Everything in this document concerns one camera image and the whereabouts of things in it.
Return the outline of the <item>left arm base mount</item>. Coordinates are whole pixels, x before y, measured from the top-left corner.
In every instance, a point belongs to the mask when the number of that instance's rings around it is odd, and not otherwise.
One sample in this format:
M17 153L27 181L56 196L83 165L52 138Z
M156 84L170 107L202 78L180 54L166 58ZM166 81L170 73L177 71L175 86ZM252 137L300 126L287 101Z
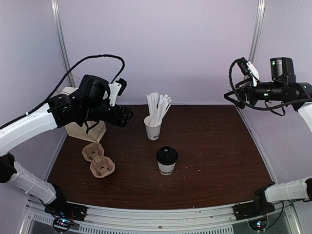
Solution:
M77 226L76 221L84 221L87 213L87 207L73 203L67 203L64 208L53 208L51 205L43 204L45 212L50 214L53 229L58 233L69 231L72 227Z

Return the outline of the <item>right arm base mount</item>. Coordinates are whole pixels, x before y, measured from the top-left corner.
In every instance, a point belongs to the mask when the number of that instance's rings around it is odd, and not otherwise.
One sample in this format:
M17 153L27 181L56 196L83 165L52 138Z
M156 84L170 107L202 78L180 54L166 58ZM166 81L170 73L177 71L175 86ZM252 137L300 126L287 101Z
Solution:
M233 212L237 221L247 220L252 231L264 232L268 228L268 214L275 211L273 204L264 206L256 205L255 202L236 203Z

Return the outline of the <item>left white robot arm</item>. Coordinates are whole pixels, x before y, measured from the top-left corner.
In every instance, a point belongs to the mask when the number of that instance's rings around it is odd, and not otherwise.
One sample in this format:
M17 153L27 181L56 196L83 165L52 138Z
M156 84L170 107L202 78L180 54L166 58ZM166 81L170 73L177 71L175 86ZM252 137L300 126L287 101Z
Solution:
M0 130L0 181L12 184L27 194L50 205L59 216L70 212L61 189L45 182L22 167L10 150L25 141L47 131L62 128L70 123L79 127L89 121L106 121L111 125L125 127L134 113L126 106L116 104L127 82L120 78L108 82L97 76L85 75L73 93L60 94L45 101L31 114Z

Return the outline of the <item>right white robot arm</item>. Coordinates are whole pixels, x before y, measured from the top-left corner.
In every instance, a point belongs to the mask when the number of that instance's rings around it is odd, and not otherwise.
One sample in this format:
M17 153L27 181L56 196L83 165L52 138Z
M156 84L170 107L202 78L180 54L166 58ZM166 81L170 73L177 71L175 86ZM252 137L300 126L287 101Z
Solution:
M244 57L234 60L229 67L231 90L224 98L237 108L248 107L276 114L277 109L291 106L312 127L312 86L297 82L293 60L287 57L270 60L270 82L261 82L260 75L251 61ZM250 204L254 215L262 214L275 202L312 199L312 178L307 177L287 183L266 186L257 190Z

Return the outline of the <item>black plastic cup lid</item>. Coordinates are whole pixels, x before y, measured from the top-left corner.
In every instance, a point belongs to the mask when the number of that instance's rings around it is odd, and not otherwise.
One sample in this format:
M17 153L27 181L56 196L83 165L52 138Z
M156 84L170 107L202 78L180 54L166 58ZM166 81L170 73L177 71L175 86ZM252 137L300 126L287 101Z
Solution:
M158 149L156 159L162 165L172 165L177 162L178 153L174 148L164 146Z

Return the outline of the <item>white paper coffee cup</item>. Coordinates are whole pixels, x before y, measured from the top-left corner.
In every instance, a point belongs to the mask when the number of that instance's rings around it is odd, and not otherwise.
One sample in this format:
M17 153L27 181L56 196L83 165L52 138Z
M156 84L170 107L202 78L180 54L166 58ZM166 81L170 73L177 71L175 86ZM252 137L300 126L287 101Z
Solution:
M173 173L175 165L176 165L175 163L170 164L170 165L165 165L165 164L158 162L158 169L162 175L169 176Z

